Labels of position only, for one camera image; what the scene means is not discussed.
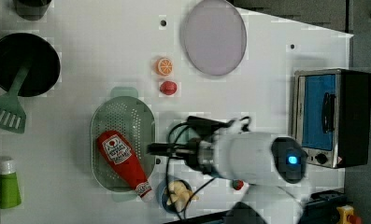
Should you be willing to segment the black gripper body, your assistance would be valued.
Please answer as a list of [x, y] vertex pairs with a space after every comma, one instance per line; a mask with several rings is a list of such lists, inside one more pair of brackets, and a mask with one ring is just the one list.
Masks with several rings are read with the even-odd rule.
[[186, 123], [196, 136], [188, 140], [184, 147], [176, 149], [175, 154], [191, 168], [212, 168], [213, 135], [221, 128], [228, 128], [230, 123], [196, 116], [189, 116]]

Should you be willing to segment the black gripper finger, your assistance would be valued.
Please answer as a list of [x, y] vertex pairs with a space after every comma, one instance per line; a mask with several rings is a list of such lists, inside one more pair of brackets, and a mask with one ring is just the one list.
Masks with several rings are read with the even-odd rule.
[[152, 143], [148, 145], [148, 151], [167, 151], [172, 150], [174, 147], [175, 147], [174, 144]]
[[171, 151], [148, 151], [150, 155], [175, 155], [174, 152]]

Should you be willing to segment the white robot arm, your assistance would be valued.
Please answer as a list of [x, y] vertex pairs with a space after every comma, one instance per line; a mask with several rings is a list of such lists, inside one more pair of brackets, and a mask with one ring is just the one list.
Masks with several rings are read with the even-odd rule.
[[213, 178], [250, 185], [222, 224], [298, 224], [311, 194], [307, 153], [288, 135], [252, 132], [251, 118], [221, 122], [189, 116], [178, 127], [196, 136], [148, 145], [150, 155], [183, 160]]

